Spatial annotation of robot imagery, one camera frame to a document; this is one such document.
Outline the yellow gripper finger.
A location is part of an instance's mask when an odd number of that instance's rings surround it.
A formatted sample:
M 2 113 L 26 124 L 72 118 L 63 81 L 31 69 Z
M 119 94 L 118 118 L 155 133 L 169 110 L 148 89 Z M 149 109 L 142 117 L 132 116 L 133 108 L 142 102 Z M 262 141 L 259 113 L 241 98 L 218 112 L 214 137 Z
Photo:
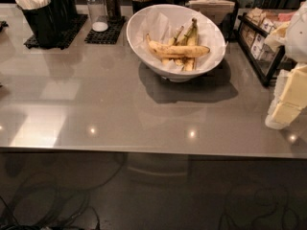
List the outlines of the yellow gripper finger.
M 282 129 L 287 127 L 301 112 L 302 109 L 289 103 L 282 103 L 280 96 L 285 87 L 287 78 L 278 77 L 274 89 L 274 98 L 268 110 L 265 120 L 267 127 L 274 129 Z

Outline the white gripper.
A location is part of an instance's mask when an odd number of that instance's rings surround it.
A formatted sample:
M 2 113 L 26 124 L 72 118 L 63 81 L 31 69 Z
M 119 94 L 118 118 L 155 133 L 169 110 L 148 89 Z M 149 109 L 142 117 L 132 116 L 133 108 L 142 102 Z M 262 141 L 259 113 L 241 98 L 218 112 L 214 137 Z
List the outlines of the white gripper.
M 276 51 L 279 46 L 285 48 L 285 56 L 299 63 L 307 62 L 307 1 L 285 23 L 272 31 L 265 43 Z M 291 104 L 300 109 L 307 106 L 307 65 L 298 64 L 290 71 L 285 87 L 280 96 L 284 104 Z

